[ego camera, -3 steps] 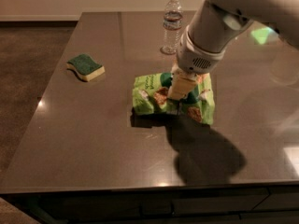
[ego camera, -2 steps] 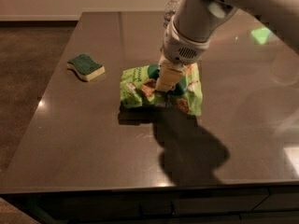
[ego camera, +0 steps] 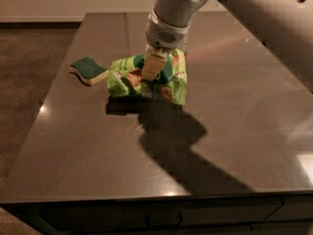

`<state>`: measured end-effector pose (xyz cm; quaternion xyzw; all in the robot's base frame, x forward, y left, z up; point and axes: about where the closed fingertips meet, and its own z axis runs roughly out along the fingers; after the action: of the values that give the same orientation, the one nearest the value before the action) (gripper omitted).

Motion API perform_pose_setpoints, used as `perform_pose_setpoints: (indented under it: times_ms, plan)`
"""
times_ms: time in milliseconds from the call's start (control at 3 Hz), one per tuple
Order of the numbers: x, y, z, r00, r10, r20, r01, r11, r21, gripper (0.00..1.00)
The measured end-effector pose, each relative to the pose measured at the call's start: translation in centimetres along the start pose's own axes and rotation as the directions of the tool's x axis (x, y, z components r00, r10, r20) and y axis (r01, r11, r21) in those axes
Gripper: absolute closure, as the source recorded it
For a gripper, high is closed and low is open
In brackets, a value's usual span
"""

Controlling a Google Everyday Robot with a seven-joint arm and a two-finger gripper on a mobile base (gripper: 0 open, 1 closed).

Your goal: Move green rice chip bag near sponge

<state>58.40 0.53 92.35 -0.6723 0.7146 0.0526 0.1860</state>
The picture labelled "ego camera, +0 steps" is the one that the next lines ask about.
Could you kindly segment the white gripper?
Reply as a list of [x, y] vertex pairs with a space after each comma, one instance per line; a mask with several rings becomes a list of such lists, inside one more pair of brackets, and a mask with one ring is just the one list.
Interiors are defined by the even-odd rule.
[[167, 63], [167, 54], [163, 51], [180, 50], [184, 36], [189, 34], [190, 27], [174, 26], [165, 23], [155, 11], [151, 11], [146, 25], [147, 44], [152, 47], [146, 50], [142, 78], [153, 81]]

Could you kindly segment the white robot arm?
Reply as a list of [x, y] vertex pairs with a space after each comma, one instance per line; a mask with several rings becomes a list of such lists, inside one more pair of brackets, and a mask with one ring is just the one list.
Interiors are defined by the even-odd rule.
[[[313, 0], [217, 0], [307, 88], [313, 88]], [[146, 26], [147, 51], [182, 45], [207, 0], [156, 0]]]

